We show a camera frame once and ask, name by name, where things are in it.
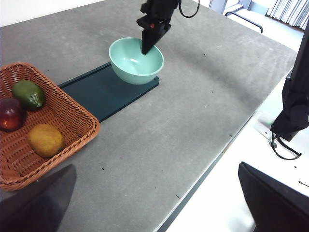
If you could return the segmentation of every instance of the table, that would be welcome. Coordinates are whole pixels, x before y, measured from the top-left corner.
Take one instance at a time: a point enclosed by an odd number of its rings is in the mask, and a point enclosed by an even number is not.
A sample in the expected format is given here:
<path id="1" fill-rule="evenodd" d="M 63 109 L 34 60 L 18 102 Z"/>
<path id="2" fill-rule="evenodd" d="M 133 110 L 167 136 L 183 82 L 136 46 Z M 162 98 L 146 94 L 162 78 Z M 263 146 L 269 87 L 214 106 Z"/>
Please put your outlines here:
<path id="1" fill-rule="evenodd" d="M 106 0 L 3 27 L 1 65 L 29 62 L 61 84 L 108 62 L 113 41 L 140 37 L 143 2 Z M 156 231 L 294 64 L 291 49 L 205 7 L 192 19 L 176 10 L 171 23 L 157 44 L 160 85 L 52 171 L 77 169 L 59 232 Z"/>

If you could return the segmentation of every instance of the green lime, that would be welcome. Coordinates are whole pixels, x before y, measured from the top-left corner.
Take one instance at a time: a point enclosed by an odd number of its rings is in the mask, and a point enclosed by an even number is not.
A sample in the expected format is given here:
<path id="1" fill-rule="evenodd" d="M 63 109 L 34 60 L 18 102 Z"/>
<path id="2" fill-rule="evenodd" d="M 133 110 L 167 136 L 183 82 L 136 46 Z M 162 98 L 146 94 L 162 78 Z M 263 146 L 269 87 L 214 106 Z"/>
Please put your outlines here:
<path id="1" fill-rule="evenodd" d="M 13 85 L 12 93 L 27 110 L 39 110 L 45 102 L 44 91 L 33 81 L 21 80 L 17 82 Z"/>

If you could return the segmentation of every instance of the red apple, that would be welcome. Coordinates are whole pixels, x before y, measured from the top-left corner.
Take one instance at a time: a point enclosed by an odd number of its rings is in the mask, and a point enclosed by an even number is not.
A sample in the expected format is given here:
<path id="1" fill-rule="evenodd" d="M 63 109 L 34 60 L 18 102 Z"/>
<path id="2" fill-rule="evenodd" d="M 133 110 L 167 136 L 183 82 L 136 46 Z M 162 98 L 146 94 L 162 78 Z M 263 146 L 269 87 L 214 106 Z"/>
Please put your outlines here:
<path id="1" fill-rule="evenodd" d="M 26 116 L 26 110 L 19 100 L 15 98 L 0 100 L 0 130 L 15 131 L 21 128 Z"/>

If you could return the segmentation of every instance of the brown wicker basket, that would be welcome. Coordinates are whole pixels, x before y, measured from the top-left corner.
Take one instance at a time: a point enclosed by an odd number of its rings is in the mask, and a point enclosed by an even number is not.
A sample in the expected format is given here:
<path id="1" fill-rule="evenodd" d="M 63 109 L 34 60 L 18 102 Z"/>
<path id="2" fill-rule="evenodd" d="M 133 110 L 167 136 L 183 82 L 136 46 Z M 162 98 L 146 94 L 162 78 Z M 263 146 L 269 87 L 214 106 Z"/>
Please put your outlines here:
<path id="1" fill-rule="evenodd" d="M 0 131 L 0 188 L 21 189 L 81 149 L 99 132 L 98 120 L 62 91 L 46 75 L 27 63 L 14 63 L 1 68 L 0 99 L 11 97 L 19 80 L 31 80 L 45 92 L 44 107 L 27 111 L 24 126 L 14 132 Z M 37 124 L 56 126 L 65 137 L 66 147 L 51 159 L 38 156 L 27 142 L 27 133 Z"/>

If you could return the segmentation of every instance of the cable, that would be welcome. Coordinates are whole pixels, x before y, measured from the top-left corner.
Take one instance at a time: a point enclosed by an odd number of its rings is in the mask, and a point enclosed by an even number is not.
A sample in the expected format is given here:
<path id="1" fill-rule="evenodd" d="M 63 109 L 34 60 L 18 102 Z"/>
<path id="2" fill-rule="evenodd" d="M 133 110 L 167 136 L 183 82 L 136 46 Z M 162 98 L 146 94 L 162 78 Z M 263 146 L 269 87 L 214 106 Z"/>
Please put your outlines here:
<path id="1" fill-rule="evenodd" d="M 178 0 L 180 14 L 185 18 L 193 18 L 198 13 L 199 6 L 200 6 L 199 1 L 200 0 L 198 0 L 197 11 L 193 15 L 187 16 L 183 13 L 183 10 L 182 10 L 182 0 Z"/>
<path id="2" fill-rule="evenodd" d="M 276 148 L 275 148 L 275 143 L 274 143 L 274 140 L 275 140 L 275 139 L 277 139 L 278 142 L 279 142 L 284 148 L 288 149 L 289 151 L 292 151 L 292 152 L 293 152 L 294 154 L 296 154 L 297 156 L 294 157 L 294 158 L 288 159 L 288 158 L 285 158 L 285 157 L 279 155 L 279 154 L 277 153 L 277 151 L 276 151 Z M 273 149 L 273 151 L 275 152 L 275 154 L 276 154 L 278 157 L 280 157 L 281 159 L 284 159 L 284 160 L 295 160 L 295 159 L 297 159 L 297 158 L 299 158 L 299 157 L 301 156 L 301 153 L 298 153 L 297 151 L 293 150 L 293 149 L 290 148 L 288 145 L 286 145 L 286 144 L 281 140 L 280 137 L 277 137 L 277 136 L 274 137 L 274 132 L 271 133 L 271 143 L 270 143 L 270 146 L 271 146 L 271 148 Z"/>

